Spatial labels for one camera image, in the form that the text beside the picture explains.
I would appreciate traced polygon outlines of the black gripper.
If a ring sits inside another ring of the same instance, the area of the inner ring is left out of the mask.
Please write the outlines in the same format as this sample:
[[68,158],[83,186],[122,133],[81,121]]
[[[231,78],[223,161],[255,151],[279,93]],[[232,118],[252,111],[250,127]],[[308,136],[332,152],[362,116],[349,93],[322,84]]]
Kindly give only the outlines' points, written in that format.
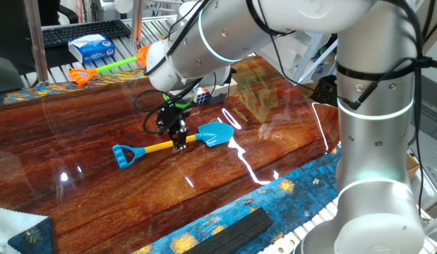
[[185,149],[188,133],[186,118],[190,116],[190,113],[190,104],[163,103],[162,108],[157,110],[155,120],[157,134],[162,135],[167,132],[176,149]]

